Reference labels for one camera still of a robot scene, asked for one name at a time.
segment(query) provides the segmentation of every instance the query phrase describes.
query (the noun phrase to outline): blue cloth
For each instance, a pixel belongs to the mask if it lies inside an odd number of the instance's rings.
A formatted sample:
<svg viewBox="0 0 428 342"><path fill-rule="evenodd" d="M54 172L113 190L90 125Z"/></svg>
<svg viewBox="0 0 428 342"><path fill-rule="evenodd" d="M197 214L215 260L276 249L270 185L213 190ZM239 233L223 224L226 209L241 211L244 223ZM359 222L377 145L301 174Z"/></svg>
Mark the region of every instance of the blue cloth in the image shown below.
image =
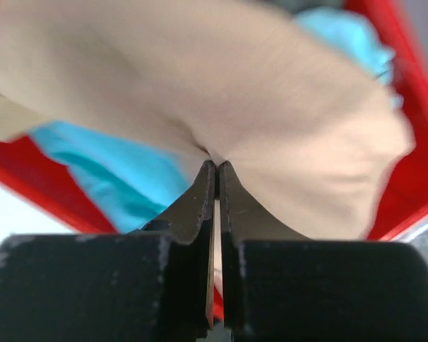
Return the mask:
<svg viewBox="0 0 428 342"><path fill-rule="evenodd" d="M383 46L370 21L351 11L317 7L300 12L296 23L321 38L331 47L343 52L385 85L393 81L395 52ZM402 106L402 97L393 99L395 107Z"/></svg>
<svg viewBox="0 0 428 342"><path fill-rule="evenodd" d="M46 156L68 167L121 233L142 228L189 187L177 158L162 150L62 122L41 126L30 137Z"/></svg>

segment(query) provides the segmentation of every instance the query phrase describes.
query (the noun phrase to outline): red tray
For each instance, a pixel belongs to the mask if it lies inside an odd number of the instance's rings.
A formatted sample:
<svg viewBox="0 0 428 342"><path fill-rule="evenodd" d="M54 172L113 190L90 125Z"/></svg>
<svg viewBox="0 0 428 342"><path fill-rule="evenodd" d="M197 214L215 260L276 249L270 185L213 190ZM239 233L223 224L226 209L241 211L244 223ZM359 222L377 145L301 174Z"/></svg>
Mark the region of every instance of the red tray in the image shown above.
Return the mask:
<svg viewBox="0 0 428 342"><path fill-rule="evenodd" d="M394 0L351 0L348 9L367 16L382 42L397 52L394 86L404 96L403 111L417 141L415 151L396 166L368 236L392 239L428 214L428 71ZM67 169L45 158L27 137L0 142L0 182L80 232L115 232L76 186ZM217 294L217 317L222 318L222 308Z"/></svg>

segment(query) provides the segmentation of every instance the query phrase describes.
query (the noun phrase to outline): red container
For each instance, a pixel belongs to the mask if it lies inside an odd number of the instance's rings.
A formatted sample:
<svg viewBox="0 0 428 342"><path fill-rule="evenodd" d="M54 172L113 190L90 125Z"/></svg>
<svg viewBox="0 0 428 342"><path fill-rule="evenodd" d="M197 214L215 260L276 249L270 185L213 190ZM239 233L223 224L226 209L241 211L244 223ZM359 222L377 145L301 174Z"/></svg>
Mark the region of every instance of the red container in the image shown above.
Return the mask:
<svg viewBox="0 0 428 342"><path fill-rule="evenodd" d="M397 52L394 86L404 96L403 111L417 141L415 151L396 166L369 234L369 239L392 239L428 214L428 71L394 0L350 0L348 9L364 14ZM0 182L80 232L115 232L67 169L45 158L27 137L0 142ZM221 297L215 298L215 314L222 316Z"/></svg>

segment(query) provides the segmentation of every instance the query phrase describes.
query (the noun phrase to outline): turquoise cloth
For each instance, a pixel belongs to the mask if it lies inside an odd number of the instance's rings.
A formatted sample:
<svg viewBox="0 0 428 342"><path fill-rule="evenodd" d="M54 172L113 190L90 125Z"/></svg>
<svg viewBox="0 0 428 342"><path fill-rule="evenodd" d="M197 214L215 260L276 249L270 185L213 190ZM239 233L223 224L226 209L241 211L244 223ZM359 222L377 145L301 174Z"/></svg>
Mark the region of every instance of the turquoise cloth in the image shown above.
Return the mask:
<svg viewBox="0 0 428 342"><path fill-rule="evenodd" d="M177 158L155 148L55 122L30 133L68 167L86 196L121 233L140 229L189 187Z"/></svg>
<svg viewBox="0 0 428 342"><path fill-rule="evenodd" d="M392 60L395 52L382 45L374 26L366 17L351 11L317 7L300 12L295 20L306 31L345 53L382 84L389 85L393 81ZM393 104L401 107L402 97L397 95Z"/></svg>

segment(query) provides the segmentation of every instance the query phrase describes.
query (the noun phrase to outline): red object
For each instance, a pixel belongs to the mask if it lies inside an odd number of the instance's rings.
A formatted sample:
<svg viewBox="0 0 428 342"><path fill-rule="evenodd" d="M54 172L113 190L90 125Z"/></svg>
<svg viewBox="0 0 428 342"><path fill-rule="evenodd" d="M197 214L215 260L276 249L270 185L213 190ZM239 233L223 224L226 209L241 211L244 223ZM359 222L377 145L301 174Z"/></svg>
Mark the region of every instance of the red object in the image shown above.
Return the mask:
<svg viewBox="0 0 428 342"><path fill-rule="evenodd" d="M428 214L428 72L394 0L350 0L348 9L364 14L382 42L397 52L394 86L404 96L403 111L417 141L415 151L396 166L368 236L392 239ZM80 232L114 232L67 169L45 158L28 138L0 142L0 182ZM214 315L223 319L223 302L217 291L214 299Z"/></svg>

